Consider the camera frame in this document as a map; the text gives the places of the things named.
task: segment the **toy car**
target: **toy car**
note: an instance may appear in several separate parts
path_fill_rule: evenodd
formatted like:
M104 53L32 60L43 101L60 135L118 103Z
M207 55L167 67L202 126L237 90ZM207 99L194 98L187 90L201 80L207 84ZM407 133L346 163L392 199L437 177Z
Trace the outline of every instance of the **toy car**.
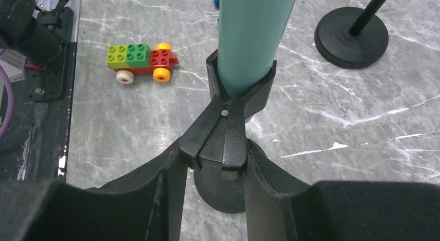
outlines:
M157 82L167 82L177 64L177 57L166 43L159 43L153 51L146 43L110 46L107 53L107 66L122 84L131 84L135 74L144 73L153 73Z

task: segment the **tabletop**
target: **tabletop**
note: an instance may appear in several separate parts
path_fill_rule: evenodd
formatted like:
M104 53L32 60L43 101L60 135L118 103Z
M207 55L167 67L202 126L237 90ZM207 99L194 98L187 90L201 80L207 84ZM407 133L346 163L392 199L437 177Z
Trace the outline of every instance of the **tabletop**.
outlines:
M387 0L389 46L374 65L336 67L315 48L318 21L370 0L296 0L266 108L248 138L293 176L440 182L440 0ZM154 158L209 103L205 60L218 46L213 0L82 0L67 183L98 187ZM110 45L167 42L180 60L167 83L116 81ZM213 210L188 170L181 240L247 240L246 217Z

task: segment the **teal cylinder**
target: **teal cylinder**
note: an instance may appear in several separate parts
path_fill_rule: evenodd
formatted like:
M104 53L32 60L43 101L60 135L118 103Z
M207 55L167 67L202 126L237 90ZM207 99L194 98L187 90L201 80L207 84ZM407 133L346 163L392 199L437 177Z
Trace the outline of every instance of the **teal cylinder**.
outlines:
M239 98L270 70L295 0L220 0L217 69Z

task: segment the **yellow lego piece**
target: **yellow lego piece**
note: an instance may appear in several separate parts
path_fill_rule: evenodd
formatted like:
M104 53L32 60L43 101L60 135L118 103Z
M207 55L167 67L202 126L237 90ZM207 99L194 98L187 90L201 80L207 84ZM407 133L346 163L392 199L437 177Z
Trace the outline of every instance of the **yellow lego piece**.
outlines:
M110 46L107 53L107 65L112 69L129 68L126 63L127 45Z

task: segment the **black disc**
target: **black disc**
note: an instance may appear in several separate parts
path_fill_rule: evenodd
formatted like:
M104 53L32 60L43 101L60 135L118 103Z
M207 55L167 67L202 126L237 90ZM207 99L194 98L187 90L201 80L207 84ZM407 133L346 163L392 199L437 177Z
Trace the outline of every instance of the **black disc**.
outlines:
M364 68L385 53L388 30L377 16L373 16L359 35L349 33L362 11L354 7L339 8L319 21L315 30L315 45L330 63L349 69Z
M202 199L212 208L228 214L245 211L242 176L233 181L222 180L221 171L205 168L194 172L194 183Z

